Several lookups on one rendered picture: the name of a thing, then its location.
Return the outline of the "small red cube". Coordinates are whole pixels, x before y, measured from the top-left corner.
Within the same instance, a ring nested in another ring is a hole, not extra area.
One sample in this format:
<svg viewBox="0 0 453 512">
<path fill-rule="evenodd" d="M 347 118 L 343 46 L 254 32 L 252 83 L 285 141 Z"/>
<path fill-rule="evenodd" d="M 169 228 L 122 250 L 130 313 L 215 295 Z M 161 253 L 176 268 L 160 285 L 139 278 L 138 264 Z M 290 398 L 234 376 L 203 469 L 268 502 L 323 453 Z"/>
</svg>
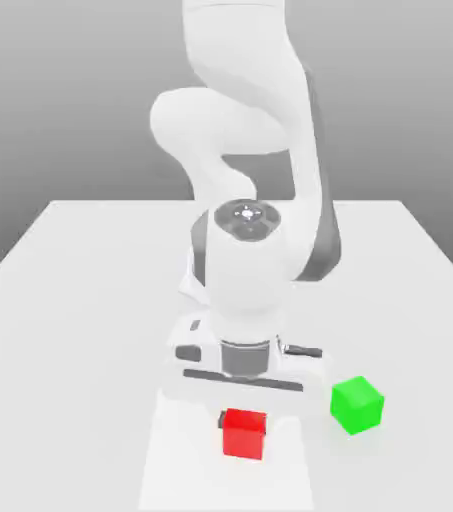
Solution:
<svg viewBox="0 0 453 512">
<path fill-rule="evenodd" d="M 263 412 L 226 409 L 222 428 L 223 454 L 238 458 L 261 460 L 267 427 Z"/>
</svg>

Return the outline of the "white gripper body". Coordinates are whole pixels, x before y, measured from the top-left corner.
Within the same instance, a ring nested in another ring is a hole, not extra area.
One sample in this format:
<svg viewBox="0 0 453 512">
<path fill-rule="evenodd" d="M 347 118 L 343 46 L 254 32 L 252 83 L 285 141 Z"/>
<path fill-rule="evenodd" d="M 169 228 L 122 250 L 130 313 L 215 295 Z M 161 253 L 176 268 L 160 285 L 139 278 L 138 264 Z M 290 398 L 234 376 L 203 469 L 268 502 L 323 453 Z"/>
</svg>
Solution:
<svg viewBox="0 0 453 512">
<path fill-rule="evenodd" d="M 161 366 L 161 388 L 168 398 L 216 412 L 234 408 L 313 417 L 325 410 L 325 361 L 285 358 L 274 362 L 268 373 L 244 379 L 198 363 L 166 360 Z"/>
</svg>

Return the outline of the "small green cube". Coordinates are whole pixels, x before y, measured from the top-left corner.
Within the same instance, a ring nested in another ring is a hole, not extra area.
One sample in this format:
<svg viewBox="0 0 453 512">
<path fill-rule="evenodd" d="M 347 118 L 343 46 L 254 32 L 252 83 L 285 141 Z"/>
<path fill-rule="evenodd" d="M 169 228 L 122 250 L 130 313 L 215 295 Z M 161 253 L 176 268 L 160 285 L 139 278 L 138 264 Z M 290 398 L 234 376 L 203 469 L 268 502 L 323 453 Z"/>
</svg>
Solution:
<svg viewBox="0 0 453 512">
<path fill-rule="evenodd" d="M 364 376 L 357 376 L 332 386 L 330 413 L 349 435 L 355 435 L 380 424 L 384 402 Z"/>
</svg>

